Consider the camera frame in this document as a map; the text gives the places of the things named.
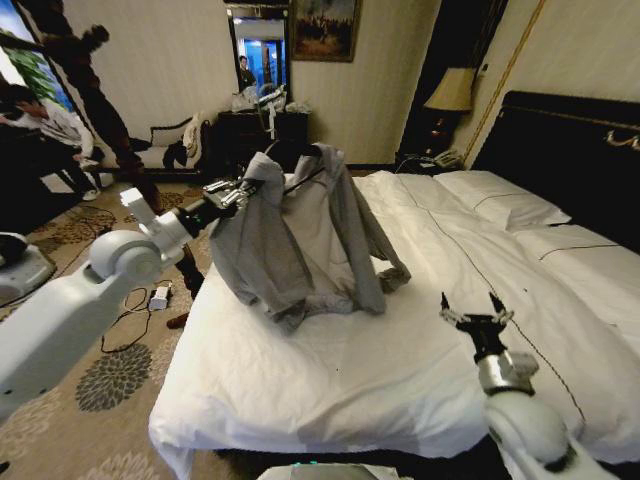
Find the headboard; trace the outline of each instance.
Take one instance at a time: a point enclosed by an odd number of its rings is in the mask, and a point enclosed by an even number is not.
[[[511,91],[472,168],[640,253],[639,103]]]

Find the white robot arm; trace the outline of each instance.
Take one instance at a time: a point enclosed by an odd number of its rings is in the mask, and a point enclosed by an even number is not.
[[[493,294],[496,315],[459,314],[444,293],[440,316],[468,333],[476,347],[480,385],[488,395],[485,417],[496,444],[528,480],[615,479],[567,431],[560,415],[534,396],[531,377],[538,370],[528,353],[510,353],[499,333],[513,318]]]
[[[217,218],[233,216],[255,186],[217,182],[186,209],[157,217],[138,190],[121,194],[140,232],[99,237],[89,261],[50,281],[0,324],[0,424],[17,407],[53,388],[118,316],[135,287],[182,258],[182,246]]]

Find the gray hoodie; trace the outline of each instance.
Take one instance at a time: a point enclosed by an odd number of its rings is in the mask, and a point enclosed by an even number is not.
[[[358,191],[344,154],[316,144],[322,156],[300,157],[292,178],[258,152],[245,179],[264,184],[247,207],[212,230],[213,261],[246,304],[260,299],[268,315],[293,331],[305,316],[382,313],[384,293],[411,278]],[[283,196],[286,187],[324,171]],[[376,276],[370,255],[392,268]]]

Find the man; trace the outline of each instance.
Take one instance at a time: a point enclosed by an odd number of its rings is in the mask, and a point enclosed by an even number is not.
[[[100,192],[83,170],[95,168],[98,162],[90,159],[93,153],[93,135],[80,117],[49,99],[39,100],[31,90],[21,85],[11,85],[5,98],[7,103],[25,114],[15,121],[0,115],[0,124],[39,128],[43,135],[43,151],[49,156],[47,161],[54,162],[69,174],[74,190],[82,194],[83,200],[95,200]]]
[[[240,55],[240,91],[243,91],[245,88],[255,85],[256,77],[253,76],[251,70],[247,66],[247,57],[244,55]]]

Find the charger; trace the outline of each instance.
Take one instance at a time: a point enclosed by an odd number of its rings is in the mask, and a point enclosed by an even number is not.
[[[151,300],[149,300],[149,310],[164,310],[169,304],[169,297],[171,297],[171,286],[173,283],[169,283],[167,286],[158,287],[153,293]]]

